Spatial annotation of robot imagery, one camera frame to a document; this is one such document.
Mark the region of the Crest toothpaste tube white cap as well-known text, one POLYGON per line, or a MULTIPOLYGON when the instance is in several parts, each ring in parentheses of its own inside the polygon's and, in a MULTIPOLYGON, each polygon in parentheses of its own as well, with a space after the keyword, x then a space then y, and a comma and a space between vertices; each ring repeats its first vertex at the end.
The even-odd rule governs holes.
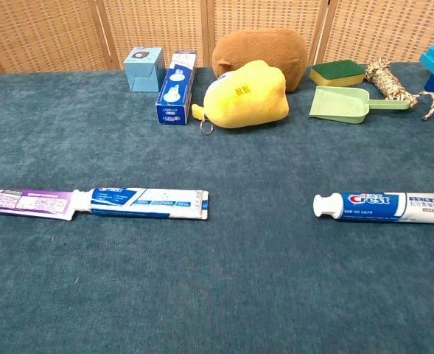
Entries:
POLYGON ((315 216, 383 223, 433 223, 434 193, 334 192, 313 199, 315 216))

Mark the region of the flat blue white toothpaste tube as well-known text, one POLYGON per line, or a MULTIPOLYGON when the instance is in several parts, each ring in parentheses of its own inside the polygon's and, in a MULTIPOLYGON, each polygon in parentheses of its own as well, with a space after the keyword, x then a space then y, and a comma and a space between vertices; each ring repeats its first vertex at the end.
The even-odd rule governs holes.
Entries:
POLYGON ((153 188, 93 188, 75 190, 71 202, 78 212, 132 218, 205 220, 209 192, 153 188))

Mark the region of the purple toothpaste tube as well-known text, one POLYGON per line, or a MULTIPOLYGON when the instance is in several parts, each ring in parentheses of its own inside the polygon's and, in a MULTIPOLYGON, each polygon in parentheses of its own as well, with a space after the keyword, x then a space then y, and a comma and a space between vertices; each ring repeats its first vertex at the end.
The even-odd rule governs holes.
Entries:
POLYGON ((70 221, 72 192, 0 189, 0 214, 70 221))

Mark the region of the yellow plush toy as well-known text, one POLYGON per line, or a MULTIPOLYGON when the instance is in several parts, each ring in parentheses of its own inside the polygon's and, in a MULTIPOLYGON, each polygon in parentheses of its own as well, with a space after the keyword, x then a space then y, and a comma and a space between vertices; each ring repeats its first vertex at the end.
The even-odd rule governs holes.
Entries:
POLYGON ((243 128, 282 120, 289 110, 283 72, 253 60, 211 83, 203 104, 192 105, 192 116, 221 128, 243 128))

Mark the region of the teal table cloth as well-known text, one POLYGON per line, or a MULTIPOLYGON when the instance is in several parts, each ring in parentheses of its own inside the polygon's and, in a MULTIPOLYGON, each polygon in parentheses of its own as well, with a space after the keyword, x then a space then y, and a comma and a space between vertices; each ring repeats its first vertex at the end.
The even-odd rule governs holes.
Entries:
POLYGON ((434 354, 434 225, 315 195, 434 192, 430 99, 359 125, 162 125, 123 72, 0 75, 0 188, 209 191, 207 221, 0 215, 0 354, 434 354))

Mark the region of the small light blue box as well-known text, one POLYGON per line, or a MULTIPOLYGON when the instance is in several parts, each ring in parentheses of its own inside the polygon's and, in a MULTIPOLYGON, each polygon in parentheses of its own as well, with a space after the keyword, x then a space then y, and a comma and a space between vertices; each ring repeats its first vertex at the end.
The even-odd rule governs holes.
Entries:
POLYGON ((123 64, 131 91, 161 90, 167 72, 161 47, 134 47, 123 64))

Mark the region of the brown plush toy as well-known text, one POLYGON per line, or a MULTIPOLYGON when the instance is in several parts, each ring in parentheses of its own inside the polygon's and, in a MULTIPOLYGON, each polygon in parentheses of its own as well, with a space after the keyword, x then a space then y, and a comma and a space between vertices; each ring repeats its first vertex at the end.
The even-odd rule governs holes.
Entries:
POLYGON ((244 29, 224 36, 211 55, 216 77, 254 60, 279 68, 286 91, 295 91, 306 69, 308 54, 304 37, 293 29, 244 29))

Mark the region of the light green dustpan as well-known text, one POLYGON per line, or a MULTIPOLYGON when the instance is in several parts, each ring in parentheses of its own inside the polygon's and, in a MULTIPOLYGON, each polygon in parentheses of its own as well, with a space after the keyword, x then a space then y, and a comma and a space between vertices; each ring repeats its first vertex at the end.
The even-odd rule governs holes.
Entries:
POLYGON ((362 88, 317 86, 309 117, 360 124, 370 110, 406 110, 407 100, 371 99, 362 88))

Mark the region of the green yellow sponge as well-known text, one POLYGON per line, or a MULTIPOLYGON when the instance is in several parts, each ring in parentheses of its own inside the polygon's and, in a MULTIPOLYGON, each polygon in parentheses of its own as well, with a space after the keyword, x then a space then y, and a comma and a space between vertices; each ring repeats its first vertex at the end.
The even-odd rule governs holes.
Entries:
POLYGON ((338 60, 315 64, 309 77, 319 86, 346 87, 363 82, 365 69, 352 60, 338 60))

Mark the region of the wicker folding screen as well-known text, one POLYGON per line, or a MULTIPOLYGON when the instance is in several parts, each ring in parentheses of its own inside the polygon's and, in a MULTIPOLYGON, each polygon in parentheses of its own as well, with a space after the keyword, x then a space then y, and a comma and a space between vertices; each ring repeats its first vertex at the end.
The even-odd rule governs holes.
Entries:
POLYGON ((0 73, 120 69, 135 46, 208 66, 237 30, 290 28, 310 63, 415 62, 434 44, 434 0, 0 0, 0 73))

